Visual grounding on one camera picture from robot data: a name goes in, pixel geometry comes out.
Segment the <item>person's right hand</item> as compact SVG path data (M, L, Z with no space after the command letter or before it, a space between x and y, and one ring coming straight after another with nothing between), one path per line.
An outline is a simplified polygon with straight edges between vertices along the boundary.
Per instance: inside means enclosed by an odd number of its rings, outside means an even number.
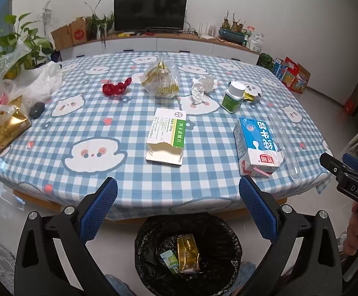
M353 256L358 250L358 203L354 202L351 209L351 217L347 227L347 238L343 243L343 251L346 255Z

